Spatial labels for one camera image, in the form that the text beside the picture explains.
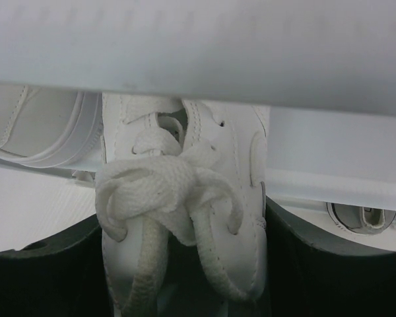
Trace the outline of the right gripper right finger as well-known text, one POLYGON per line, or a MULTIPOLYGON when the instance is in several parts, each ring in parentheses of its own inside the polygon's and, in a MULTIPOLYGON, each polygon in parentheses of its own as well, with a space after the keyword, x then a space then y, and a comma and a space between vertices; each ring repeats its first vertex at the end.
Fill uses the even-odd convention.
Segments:
POLYGON ((271 316, 396 316, 396 252, 345 240, 267 201, 271 316))

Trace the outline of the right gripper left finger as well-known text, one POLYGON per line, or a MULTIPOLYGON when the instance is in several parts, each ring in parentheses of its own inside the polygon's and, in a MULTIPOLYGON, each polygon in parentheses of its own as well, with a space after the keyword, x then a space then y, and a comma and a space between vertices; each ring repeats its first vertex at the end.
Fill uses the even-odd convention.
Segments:
POLYGON ((0 252, 0 316, 111 316, 101 241, 93 215, 0 252))

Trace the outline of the grey canvas sneaker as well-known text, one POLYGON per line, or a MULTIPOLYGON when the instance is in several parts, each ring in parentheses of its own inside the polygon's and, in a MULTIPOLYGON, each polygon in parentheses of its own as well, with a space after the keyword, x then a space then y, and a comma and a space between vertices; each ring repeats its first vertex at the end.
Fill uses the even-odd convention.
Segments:
POLYGON ((362 235, 379 234, 396 218, 396 211, 338 203, 327 203, 327 212, 338 227, 362 235))

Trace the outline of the white sneaker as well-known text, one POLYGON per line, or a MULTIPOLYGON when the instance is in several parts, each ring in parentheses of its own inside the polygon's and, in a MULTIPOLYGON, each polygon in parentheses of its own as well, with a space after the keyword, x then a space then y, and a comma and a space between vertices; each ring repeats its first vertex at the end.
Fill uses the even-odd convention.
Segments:
POLYGON ((62 167, 87 155, 102 134, 102 95, 0 84, 0 159, 62 167))
POLYGON ((269 106, 106 93, 95 208, 115 316, 155 316, 169 238, 224 298, 267 282, 269 106))

